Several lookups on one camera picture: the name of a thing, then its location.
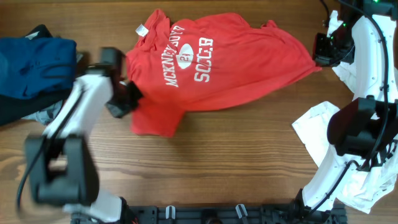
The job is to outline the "red printed t-shirt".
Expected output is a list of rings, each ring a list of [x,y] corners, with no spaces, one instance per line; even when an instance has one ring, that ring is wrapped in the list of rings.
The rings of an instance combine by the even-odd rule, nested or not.
[[[319,71],[274,21],[253,28],[231,12],[171,22],[158,9],[137,33],[126,55],[127,77],[142,93],[135,134],[170,138],[186,112],[249,103]]]

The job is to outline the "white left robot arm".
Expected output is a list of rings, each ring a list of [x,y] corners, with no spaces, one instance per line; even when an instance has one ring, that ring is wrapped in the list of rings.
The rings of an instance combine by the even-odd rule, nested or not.
[[[60,114],[42,135],[24,143],[27,167],[18,186],[16,210],[21,213],[25,184],[35,203],[63,207],[94,223],[138,223],[126,200],[100,189],[99,176],[87,140],[100,110],[123,92],[120,77],[82,75]]]

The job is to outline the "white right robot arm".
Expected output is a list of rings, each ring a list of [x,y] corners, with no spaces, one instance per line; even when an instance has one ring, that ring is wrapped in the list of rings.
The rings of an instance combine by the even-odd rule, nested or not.
[[[350,104],[314,106],[293,124],[318,170],[288,205],[267,207],[264,220],[345,223],[345,206],[369,213],[397,183],[396,1],[341,1],[315,37],[322,67],[353,66]]]

